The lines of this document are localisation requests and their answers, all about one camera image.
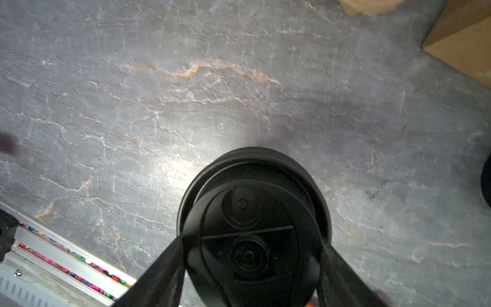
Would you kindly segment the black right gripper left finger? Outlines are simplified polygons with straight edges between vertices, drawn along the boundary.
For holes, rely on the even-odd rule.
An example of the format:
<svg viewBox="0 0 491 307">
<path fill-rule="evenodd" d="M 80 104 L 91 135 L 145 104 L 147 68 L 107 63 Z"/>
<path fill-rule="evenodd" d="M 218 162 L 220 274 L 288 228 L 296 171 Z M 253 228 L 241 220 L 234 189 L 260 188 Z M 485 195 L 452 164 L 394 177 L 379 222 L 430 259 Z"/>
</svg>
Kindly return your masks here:
<svg viewBox="0 0 491 307">
<path fill-rule="evenodd" d="M 184 245 L 177 237 L 114 306 L 179 306 L 185 276 Z"/>
</svg>

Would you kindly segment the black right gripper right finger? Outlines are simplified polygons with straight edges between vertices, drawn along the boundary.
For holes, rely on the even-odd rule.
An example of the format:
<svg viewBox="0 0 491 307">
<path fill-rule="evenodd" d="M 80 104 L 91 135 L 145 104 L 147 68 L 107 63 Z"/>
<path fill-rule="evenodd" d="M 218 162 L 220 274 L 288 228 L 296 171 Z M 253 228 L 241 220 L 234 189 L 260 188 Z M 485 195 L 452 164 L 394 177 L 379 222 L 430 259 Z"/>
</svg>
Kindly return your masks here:
<svg viewBox="0 0 491 307">
<path fill-rule="evenodd" d="M 326 240 L 322 243 L 320 265 L 320 306 L 387 306 Z"/>
</svg>

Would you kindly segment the stack of black cup lids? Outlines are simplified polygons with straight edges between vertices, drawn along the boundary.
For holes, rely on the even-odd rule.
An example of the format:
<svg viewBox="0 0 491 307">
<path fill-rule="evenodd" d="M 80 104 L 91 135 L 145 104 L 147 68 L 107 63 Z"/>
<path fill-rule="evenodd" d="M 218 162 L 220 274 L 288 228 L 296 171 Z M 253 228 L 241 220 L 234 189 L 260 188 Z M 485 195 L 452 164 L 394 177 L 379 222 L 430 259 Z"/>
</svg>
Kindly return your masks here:
<svg viewBox="0 0 491 307">
<path fill-rule="evenodd" d="M 480 186 L 483 199 L 491 207 L 491 154 L 485 161 L 480 177 Z"/>
</svg>

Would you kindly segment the brown pulp cup carrier stack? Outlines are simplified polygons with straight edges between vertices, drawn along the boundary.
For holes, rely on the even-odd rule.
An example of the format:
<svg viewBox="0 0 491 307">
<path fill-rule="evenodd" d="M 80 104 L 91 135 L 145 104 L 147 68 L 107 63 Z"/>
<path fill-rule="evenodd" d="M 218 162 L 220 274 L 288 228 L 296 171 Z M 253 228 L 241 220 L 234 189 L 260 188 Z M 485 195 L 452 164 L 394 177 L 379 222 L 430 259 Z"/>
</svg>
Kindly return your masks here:
<svg viewBox="0 0 491 307">
<path fill-rule="evenodd" d="M 405 0 L 339 0 L 347 15 L 385 14 L 399 7 Z"/>
</svg>

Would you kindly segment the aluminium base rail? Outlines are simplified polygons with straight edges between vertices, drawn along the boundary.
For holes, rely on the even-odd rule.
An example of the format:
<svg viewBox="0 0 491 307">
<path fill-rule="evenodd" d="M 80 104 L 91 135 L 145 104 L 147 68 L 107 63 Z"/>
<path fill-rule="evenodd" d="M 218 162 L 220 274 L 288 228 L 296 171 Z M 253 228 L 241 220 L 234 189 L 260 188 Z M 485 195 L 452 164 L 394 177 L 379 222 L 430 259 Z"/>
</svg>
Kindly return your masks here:
<svg viewBox="0 0 491 307">
<path fill-rule="evenodd" d="M 1 306 L 111 306 L 136 279 L 1 204 Z"/>
</svg>

